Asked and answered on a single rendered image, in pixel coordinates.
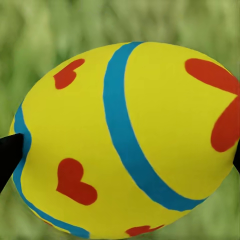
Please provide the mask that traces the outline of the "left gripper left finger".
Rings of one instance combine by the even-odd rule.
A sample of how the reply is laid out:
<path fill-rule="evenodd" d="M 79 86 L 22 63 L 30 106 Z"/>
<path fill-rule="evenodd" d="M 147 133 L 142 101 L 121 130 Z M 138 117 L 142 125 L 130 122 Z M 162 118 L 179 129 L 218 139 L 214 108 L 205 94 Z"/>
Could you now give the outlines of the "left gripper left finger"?
<path fill-rule="evenodd" d="M 22 159 L 23 135 L 0 138 L 0 193 Z"/>

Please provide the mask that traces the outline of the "easter egg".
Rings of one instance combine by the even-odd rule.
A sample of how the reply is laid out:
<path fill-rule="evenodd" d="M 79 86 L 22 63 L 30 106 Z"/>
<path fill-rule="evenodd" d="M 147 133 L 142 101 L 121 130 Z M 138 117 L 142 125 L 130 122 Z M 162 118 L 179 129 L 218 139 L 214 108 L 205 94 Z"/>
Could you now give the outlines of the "easter egg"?
<path fill-rule="evenodd" d="M 232 170 L 240 83 L 215 59 L 160 42 L 125 42 L 66 60 L 27 93 L 12 180 L 44 222 L 88 239 L 165 227 Z"/>

